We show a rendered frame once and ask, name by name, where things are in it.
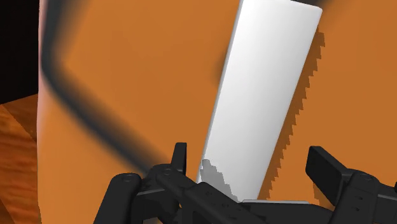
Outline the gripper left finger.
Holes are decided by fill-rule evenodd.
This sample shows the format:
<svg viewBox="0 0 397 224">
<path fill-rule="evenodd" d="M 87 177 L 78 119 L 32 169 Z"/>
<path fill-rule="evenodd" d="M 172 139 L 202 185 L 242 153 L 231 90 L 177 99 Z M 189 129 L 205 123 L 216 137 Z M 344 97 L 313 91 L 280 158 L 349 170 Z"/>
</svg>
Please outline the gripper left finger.
<svg viewBox="0 0 397 224">
<path fill-rule="evenodd" d="M 266 224 L 208 183 L 186 177 L 186 143 L 176 143 L 169 164 L 153 166 L 145 178 L 114 176 L 93 224 Z"/>
</svg>

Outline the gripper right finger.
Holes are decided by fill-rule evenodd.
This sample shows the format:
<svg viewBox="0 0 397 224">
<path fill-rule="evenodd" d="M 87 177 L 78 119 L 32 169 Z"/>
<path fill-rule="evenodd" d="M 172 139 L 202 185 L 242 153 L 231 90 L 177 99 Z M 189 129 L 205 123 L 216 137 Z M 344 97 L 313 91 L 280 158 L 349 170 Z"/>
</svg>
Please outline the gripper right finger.
<svg viewBox="0 0 397 224">
<path fill-rule="evenodd" d="M 305 172 L 335 206 L 328 224 L 397 224 L 397 184 L 348 169 L 320 146 L 309 148 Z"/>
</svg>

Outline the white flat rectangular device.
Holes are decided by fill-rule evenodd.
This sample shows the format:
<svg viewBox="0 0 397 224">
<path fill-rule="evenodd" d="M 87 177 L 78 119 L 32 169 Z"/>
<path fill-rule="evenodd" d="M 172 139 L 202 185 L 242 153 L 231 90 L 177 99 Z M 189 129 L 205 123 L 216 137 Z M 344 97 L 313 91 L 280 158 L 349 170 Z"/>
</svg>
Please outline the white flat rectangular device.
<svg viewBox="0 0 397 224">
<path fill-rule="evenodd" d="M 294 0 L 240 0 L 198 182 L 236 202 L 258 198 L 321 14 Z"/>
</svg>

